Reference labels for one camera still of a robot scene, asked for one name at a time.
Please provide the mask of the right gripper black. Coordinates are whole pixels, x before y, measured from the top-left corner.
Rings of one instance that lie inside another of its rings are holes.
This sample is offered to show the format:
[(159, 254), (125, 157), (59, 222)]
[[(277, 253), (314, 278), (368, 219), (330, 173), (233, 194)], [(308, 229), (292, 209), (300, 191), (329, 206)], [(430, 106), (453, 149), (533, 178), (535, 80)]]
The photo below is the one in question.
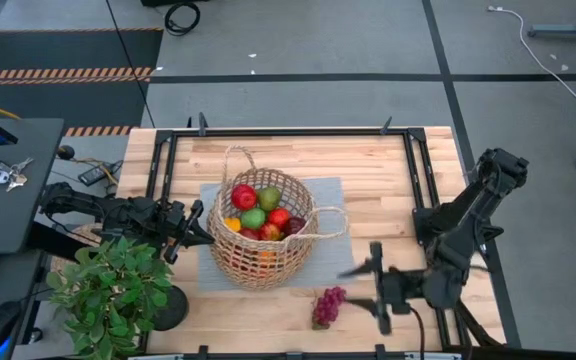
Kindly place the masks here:
[(338, 277), (351, 278), (373, 273), (375, 300), (349, 298), (345, 302), (368, 311), (377, 319), (379, 332), (382, 335), (389, 335), (392, 333), (390, 314), (407, 315), (412, 312), (407, 300), (416, 293), (417, 284), (410, 273), (404, 273), (395, 267), (384, 270), (380, 242), (370, 243), (370, 255), (371, 259), (366, 259), (363, 264), (352, 270), (340, 273)]

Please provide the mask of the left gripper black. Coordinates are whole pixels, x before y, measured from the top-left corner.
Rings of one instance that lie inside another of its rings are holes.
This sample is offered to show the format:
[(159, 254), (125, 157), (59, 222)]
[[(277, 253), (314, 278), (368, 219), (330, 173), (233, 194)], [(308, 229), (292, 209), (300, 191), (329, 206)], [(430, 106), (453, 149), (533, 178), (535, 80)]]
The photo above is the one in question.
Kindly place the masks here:
[(203, 202), (195, 200), (190, 206), (190, 214), (185, 214), (185, 204), (174, 201), (167, 211), (164, 229), (167, 238), (172, 238), (173, 243), (164, 252), (164, 259), (169, 264), (174, 264), (178, 258), (181, 247), (199, 245), (212, 245), (214, 239), (199, 224), (198, 219), (203, 213)]

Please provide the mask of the purple grape bunch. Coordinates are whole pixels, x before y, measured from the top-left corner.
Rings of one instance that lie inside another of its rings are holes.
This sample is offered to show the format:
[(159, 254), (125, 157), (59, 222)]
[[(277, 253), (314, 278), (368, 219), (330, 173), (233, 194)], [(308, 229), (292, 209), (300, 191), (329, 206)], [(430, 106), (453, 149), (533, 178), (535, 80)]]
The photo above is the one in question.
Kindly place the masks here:
[(336, 286), (328, 288), (319, 297), (312, 311), (311, 323), (313, 330), (325, 330), (334, 323), (339, 315), (339, 308), (345, 302), (346, 290)]

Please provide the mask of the green apple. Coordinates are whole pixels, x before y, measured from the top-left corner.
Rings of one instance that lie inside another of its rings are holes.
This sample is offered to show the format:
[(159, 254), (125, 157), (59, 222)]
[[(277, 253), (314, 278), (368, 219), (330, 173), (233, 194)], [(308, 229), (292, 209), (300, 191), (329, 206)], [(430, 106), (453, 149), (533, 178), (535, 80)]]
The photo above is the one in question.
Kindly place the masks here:
[(258, 230), (266, 222), (266, 212), (261, 208), (244, 211), (240, 217), (243, 228)]

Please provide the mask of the large red apple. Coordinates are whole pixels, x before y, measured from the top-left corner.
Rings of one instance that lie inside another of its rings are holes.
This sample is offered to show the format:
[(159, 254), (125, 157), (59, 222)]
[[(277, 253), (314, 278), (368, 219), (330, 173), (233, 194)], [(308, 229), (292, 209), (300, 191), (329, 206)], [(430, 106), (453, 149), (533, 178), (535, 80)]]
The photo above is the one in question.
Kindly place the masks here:
[(256, 190), (247, 184), (238, 184), (231, 192), (232, 205), (242, 211), (255, 208), (257, 205)]

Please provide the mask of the woven straw basket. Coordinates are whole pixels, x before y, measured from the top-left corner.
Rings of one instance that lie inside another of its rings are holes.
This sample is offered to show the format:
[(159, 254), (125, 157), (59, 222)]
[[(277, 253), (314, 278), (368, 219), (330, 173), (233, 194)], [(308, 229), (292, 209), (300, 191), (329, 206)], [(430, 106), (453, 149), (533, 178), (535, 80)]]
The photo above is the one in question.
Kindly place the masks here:
[[(224, 224), (224, 219), (240, 219), (244, 212), (231, 203), (232, 189), (238, 184), (247, 184), (256, 193), (268, 186), (278, 188), (281, 191), (278, 207), (288, 210), (292, 217), (305, 219), (306, 225), (290, 236), (281, 229), (280, 241), (251, 240), (233, 232)], [(224, 153), (222, 181), (206, 224), (208, 233), (214, 237), (210, 253), (217, 266), (231, 281), (248, 290), (279, 286), (304, 266), (317, 241), (348, 232), (344, 210), (318, 207), (302, 180), (278, 169), (257, 166), (251, 152), (238, 145), (229, 146)], [(260, 266), (258, 253), (261, 251), (277, 253), (275, 267)]]

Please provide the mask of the red orange peach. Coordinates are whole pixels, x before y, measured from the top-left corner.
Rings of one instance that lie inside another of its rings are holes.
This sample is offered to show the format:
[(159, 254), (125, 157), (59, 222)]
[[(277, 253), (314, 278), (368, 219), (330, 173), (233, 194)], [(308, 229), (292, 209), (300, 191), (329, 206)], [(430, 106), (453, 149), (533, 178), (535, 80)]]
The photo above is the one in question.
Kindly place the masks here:
[(282, 230), (273, 223), (263, 224), (259, 230), (259, 237), (263, 241), (280, 241), (282, 239)]

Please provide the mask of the green pear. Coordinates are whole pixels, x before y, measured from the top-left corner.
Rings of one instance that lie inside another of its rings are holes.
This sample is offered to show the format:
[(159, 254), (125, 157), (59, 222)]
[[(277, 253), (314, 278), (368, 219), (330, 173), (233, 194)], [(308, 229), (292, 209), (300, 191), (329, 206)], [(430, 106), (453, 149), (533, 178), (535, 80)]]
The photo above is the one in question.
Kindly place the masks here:
[(262, 188), (257, 192), (257, 200), (262, 210), (270, 212), (279, 206), (281, 191), (273, 186)]

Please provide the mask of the dark red pomegranate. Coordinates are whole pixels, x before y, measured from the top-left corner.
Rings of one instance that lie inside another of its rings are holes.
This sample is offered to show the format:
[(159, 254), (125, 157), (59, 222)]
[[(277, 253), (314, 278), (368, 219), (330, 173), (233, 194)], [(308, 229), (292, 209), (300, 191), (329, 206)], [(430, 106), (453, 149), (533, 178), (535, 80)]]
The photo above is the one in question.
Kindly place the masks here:
[(283, 226), (283, 233), (286, 236), (299, 233), (306, 225), (306, 220), (300, 217), (291, 217)]

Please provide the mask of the grey woven placemat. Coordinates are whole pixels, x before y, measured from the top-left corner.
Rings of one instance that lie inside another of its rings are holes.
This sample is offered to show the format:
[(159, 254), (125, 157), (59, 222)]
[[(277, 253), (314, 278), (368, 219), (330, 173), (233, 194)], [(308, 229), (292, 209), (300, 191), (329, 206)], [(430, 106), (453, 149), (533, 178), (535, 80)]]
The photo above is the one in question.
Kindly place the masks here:
[[(345, 209), (342, 180), (339, 177), (304, 179), (318, 207)], [(198, 287), (201, 291), (243, 290), (217, 266), (210, 249), (199, 247)], [(345, 284), (349, 280), (337, 275), (354, 265), (352, 240), (349, 232), (333, 239), (317, 241), (304, 266), (280, 287), (315, 287)]]

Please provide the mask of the green leafy plant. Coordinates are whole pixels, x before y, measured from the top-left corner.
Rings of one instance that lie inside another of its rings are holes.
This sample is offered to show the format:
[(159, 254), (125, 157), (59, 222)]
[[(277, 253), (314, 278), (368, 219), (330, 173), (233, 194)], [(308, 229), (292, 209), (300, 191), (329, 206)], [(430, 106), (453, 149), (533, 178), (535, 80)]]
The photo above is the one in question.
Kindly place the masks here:
[(170, 266), (147, 244), (121, 238), (76, 251), (47, 275), (50, 302), (65, 314), (75, 360), (126, 360), (168, 305)]

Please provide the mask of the round woven mat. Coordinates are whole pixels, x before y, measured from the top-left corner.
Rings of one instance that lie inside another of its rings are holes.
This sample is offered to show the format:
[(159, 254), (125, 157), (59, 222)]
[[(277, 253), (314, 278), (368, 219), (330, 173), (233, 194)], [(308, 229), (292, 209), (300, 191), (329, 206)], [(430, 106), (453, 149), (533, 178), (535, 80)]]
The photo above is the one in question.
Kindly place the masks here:
[[(65, 228), (60, 225), (53, 225), (52, 228), (60, 234), (67, 236), (86, 247), (99, 247), (102, 242), (102, 224), (89, 223), (83, 225), (68, 224)], [(64, 258), (56, 255), (50, 256), (50, 271), (58, 272), (65, 270), (70, 265), (78, 265), (79, 261), (74, 258)]]

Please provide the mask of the grey side table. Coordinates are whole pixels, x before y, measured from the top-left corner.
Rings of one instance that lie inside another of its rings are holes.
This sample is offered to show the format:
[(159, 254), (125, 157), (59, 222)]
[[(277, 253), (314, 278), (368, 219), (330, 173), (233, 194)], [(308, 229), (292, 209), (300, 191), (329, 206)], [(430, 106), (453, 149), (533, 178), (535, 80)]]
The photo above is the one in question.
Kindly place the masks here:
[[(61, 144), (71, 146), (75, 150), (77, 161), (68, 162), (56, 159), (49, 172), (48, 181), (50, 183), (66, 181), (78, 191), (101, 197), (111, 194), (116, 191), (116, 188), (106, 180), (87, 187), (79, 182), (78, 175), (93, 166), (92, 163), (86, 162), (88, 158), (108, 163), (122, 161), (127, 142), (128, 137), (126, 135), (117, 137), (65, 137)], [(34, 220), (52, 231), (49, 235), (49, 240), (52, 242), (58, 240), (57, 235), (63, 235), (54, 230), (53, 225), (60, 225), (65, 228), (68, 224), (98, 223), (94, 217), (80, 213), (56, 214), (53, 219), (37, 213)], [(51, 292), (45, 284), (45, 276), (50, 272), (50, 256), (50, 254), (45, 255), (42, 261), (38, 282), (32, 289), (32, 302), (26, 311), (18, 343), (12, 350), (11, 360), (61, 360), (72, 347), (72, 341), (62, 329), (65, 316), (59, 313), (56, 306), (48, 301)]]

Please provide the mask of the black side desk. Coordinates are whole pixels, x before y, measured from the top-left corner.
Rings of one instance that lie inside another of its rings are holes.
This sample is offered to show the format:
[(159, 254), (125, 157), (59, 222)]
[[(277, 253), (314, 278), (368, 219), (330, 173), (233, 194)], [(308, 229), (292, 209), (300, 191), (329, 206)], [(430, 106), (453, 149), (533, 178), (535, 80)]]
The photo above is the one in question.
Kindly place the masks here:
[(0, 119), (0, 126), (18, 138), (12, 145), (0, 146), (0, 161), (9, 165), (28, 158), (22, 170), (27, 182), (8, 190), (0, 184), (0, 254), (24, 248), (34, 223), (39, 196), (49, 177), (59, 147), (64, 121), (58, 118)]

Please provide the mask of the black hazard striped floor mat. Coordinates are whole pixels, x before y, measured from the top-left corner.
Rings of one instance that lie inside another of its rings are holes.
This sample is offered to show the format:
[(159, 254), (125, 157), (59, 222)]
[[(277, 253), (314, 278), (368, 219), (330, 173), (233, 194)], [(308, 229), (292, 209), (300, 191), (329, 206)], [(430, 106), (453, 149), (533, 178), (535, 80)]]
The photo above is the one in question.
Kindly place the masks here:
[(0, 30), (0, 110), (59, 118), (70, 137), (126, 135), (146, 124), (160, 28)]

